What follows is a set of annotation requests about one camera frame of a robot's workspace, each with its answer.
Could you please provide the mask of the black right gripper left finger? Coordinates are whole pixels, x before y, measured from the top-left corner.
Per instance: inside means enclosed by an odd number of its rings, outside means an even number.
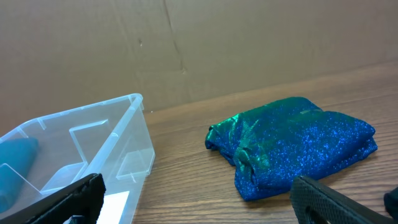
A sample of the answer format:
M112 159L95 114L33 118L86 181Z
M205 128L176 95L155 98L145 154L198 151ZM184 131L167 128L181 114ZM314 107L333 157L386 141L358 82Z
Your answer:
M1 219L1 224L95 224L106 187L101 174L92 173L38 202Z

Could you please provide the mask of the black garment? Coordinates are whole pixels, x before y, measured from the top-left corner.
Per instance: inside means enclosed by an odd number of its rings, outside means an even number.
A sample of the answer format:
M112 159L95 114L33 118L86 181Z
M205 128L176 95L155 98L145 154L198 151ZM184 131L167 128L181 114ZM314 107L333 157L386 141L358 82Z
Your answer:
M398 219L398 188L384 194L386 212L394 219Z

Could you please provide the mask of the sparkly blue green fabric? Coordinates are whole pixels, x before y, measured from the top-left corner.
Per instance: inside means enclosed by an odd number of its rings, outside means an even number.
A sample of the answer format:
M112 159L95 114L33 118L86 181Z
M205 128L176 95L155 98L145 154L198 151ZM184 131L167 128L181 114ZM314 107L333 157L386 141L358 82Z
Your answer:
M297 176L315 180L339 172L377 150L375 129L304 97L290 97L238 113L210 126L205 147L236 168L245 201L288 192Z

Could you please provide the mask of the blue denim cloth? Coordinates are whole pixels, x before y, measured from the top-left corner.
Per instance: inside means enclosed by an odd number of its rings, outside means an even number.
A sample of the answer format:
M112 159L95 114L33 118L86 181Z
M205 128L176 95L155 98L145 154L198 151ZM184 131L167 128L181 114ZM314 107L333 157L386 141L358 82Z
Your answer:
M34 138L11 139L1 143L1 213L16 202L39 149Z

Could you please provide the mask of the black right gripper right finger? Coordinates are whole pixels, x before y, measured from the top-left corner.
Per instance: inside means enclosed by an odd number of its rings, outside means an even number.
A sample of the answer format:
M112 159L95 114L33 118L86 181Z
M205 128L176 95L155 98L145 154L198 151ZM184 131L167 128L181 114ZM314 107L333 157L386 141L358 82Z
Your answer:
M296 177L290 201L300 224L397 224L309 177Z

